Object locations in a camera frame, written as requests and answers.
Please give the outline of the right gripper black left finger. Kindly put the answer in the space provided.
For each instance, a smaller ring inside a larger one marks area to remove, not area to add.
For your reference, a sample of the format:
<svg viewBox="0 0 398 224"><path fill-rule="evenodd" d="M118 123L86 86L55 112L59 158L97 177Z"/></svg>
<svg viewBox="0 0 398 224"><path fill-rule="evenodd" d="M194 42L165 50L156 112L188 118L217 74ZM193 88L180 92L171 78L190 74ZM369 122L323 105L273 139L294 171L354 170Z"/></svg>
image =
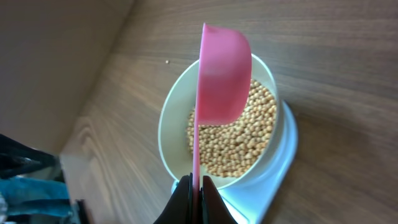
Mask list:
<svg viewBox="0 0 398 224"><path fill-rule="evenodd" d="M178 182L164 210L154 224L191 224L193 204L192 174Z"/></svg>

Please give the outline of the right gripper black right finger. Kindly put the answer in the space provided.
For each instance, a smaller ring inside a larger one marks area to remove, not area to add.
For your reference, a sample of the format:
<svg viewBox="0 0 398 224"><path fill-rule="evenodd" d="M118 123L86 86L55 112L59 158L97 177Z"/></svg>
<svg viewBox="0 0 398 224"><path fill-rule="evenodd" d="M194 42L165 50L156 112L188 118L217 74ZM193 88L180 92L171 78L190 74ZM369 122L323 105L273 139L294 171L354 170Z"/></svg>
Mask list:
<svg viewBox="0 0 398 224"><path fill-rule="evenodd" d="M199 221L202 224L237 224L210 176L203 176L200 190Z"/></svg>

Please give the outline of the pink plastic measuring scoop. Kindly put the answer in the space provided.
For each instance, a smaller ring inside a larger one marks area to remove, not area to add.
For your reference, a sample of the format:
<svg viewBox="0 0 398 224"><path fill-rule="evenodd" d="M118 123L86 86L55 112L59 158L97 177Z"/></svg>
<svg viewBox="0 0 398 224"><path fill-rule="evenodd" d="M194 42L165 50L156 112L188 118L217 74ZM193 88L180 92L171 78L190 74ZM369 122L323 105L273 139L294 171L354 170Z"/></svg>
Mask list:
<svg viewBox="0 0 398 224"><path fill-rule="evenodd" d="M193 138L193 210L198 220L200 191L200 125L226 125L245 107L251 82L252 57L242 33L204 23L198 66Z"/></svg>

